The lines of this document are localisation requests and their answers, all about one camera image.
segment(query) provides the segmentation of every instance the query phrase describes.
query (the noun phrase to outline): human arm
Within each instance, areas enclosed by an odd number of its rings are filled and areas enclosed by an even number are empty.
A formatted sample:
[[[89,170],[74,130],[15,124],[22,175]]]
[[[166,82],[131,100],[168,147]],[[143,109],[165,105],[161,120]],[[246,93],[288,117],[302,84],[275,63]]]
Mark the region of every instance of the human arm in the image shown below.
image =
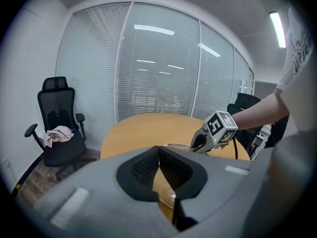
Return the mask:
[[[280,97],[281,90],[267,96],[254,106],[232,116],[239,130],[273,123],[289,114]]]

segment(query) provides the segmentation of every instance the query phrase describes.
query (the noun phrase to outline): wooden table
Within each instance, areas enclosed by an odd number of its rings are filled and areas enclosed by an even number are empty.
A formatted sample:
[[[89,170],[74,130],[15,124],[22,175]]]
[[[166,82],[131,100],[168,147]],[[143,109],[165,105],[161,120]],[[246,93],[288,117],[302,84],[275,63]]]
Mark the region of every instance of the wooden table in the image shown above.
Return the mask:
[[[129,117],[117,123],[106,135],[102,149],[101,159],[116,156],[132,150],[166,144],[190,145],[195,132],[204,121],[193,117],[177,114],[147,113]],[[250,160],[246,150],[236,141],[238,158]],[[221,158],[235,158],[233,142],[221,149],[212,149],[209,155]],[[159,194],[164,202],[171,202],[173,190],[167,183],[160,169],[154,180],[153,190]],[[160,208],[171,221],[173,210],[160,202]]]

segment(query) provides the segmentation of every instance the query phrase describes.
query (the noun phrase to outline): chair seat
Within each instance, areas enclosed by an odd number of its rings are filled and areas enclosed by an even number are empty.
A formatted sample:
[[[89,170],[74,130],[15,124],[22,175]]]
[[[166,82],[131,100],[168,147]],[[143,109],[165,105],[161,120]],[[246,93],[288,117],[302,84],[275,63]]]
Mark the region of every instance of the chair seat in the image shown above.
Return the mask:
[[[54,142],[52,147],[45,147],[42,154],[47,167],[62,167],[74,163],[86,152],[85,142],[79,131],[67,142]]]

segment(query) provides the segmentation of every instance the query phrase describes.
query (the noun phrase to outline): wooden floor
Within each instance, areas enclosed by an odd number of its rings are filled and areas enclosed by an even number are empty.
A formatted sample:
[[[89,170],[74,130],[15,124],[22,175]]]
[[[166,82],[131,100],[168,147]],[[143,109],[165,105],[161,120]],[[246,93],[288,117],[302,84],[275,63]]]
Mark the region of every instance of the wooden floor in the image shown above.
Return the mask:
[[[100,152],[87,150],[87,153],[83,157],[90,157],[100,159]],[[80,169],[88,163],[78,163],[77,167]],[[26,179],[17,197],[27,205],[33,207],[36,203],[55,185],[58,184],[56,181],[55,173],[58,168],[47,168],[41,161],[31,172],[29,177]],[[68,167],[64,172],[60,174],[60,178],[63,181],[68,176],[73,174],[73,168]]]

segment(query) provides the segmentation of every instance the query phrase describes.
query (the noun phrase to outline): black cable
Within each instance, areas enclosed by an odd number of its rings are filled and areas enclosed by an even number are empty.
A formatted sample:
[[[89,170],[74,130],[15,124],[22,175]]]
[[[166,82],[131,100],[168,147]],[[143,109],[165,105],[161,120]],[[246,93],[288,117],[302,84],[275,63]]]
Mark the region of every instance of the black cable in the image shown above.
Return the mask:
[[[237,149],[237,144],[236,144],[236,138],[233,137],[233,145],[234,145],[234,151],[236,154],[236,160],[238,159],[238,149]]]

